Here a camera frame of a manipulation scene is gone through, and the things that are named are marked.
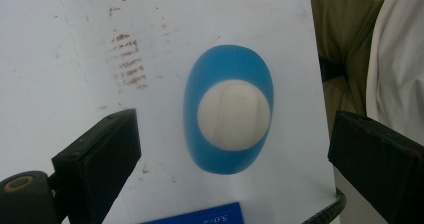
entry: white cloth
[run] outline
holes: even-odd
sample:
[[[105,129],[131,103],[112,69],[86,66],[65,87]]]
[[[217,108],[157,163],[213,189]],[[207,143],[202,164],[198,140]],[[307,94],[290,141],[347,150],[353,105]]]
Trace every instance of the white cloth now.
[[[424,145],[424,0],[385,0],[374,28],[367,115]]]

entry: white circle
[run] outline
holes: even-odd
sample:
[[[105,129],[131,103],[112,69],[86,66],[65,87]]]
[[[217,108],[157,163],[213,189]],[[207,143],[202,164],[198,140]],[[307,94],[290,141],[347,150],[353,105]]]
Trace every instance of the white circle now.
[[[268,130],[270,119],[264,94],[241,80],[223,81],[211,87],[197,112],[203,136],[227,151],[241,151],[255,145]]]

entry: blue label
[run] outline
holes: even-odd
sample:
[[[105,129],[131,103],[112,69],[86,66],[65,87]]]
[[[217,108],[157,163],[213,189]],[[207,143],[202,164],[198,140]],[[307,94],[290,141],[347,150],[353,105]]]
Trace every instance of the blue label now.
[[[238,202],[144,224],[244,224]]]

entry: black clamp jaw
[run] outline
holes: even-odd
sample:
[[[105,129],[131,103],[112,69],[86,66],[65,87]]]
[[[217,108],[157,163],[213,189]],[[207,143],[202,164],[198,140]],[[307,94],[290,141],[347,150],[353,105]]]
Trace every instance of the black clamp jaw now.
[[[103,118],[52,158],[55,173],[0,182],[0,223],[102,223],[141,157],[135,109]]]

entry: white fabric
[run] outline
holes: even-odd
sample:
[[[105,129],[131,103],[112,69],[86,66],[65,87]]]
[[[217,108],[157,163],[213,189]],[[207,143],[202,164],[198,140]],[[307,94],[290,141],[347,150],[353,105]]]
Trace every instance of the white fabric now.
[[[385,0],[366,100],[369,117],[424,145],[424,0]]]

